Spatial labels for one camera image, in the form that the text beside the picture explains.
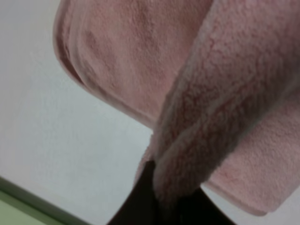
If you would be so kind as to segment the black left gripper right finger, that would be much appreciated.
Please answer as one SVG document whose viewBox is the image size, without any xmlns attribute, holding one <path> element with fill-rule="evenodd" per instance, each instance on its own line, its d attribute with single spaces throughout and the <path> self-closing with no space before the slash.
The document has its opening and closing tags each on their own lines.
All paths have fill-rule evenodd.
<svg viewBox="0 0 300 225">
<path fill-rule="evenodd" d="M 179 225 L 231 224 L 231 219 L 213 203 L 201 188 L 179 200 L 178 213 Z"/>
</svg>

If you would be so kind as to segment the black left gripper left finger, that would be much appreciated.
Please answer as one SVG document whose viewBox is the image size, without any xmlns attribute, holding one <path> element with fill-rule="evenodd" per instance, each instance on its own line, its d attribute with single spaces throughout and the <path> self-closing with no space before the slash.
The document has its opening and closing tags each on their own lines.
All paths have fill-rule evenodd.
<svg viewBox="0 0 300 225">
<path fill-rule="evenodd" d="M 108 225 L 161 225 L 162 219 L 153 191 L 155 163 L 146 162 L 126 201 Z"/>
</svg>

